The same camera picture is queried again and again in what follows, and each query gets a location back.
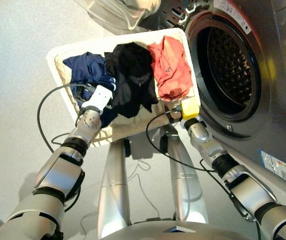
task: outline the blue sticker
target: blue sticker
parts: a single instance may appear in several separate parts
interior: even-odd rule
[[[262,150],[259,150],[259,154],[262,165],[286,181],[286,163]]]

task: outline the clothing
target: clothing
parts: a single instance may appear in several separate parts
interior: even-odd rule
[[[152,58],[143,47],[131,42],[119,44],[106,52],[106,72],[117,79],[119,88],[112,101],[113,111],[127,118],[138,114],[142,104],[152,112],[156,104]]]
[[[158,83],[158,95],[165,101],[186,96],[193,82],[181,42],[164,36],[160,44],[153,43],[147,49],[153,59],[151,66]]]
[[[90,84],[94,87],[102,85],[111,91],[117,90],[118,82],[114,77],[106,74],[105,59],[101,55],[86,52],[83,55],[69,57],[63,63],[72,69],[71,84]],[[71,86],[70,88],[79,107],[93,94],[81,86]],[[112,110],[105,109],[100,117],[102,128],[109,125],[116,117],[117,114]]]

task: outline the washing machine drum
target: washing machine drum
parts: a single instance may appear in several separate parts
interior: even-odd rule
[[[257,40],[232,19],[210,11],[195,15],[186,33],[203,117],[220,133],[241,138],[254,135],[259,131],[257,121],[249,123],[252,127],[240,124],[253,117],[261,101],[264,84],[258,59],[263,56]],[[268,111],[268,104],[263,108]]]

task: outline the orange shirt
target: orange shirt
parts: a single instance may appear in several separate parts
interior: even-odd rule
[[[164,36],[160,44],[150,44],[147,49],[153,58],[151,66],[158,83],[158,95],[165,101],[186,96],[193,82],[181,42]]]

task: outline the warning label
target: warning label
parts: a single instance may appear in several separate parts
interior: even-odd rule
[[[231,16],[242,27],[246,34],[249,34],[252,29],[242,17],[242,15],[226,0],[214,0],[214,7],[220,9]]]
[[[277,174],[282,179],[286,180],[286,163],[269,155],[262,150],[260,150],[259,153],[264,167],[267,168],[269,171]]]

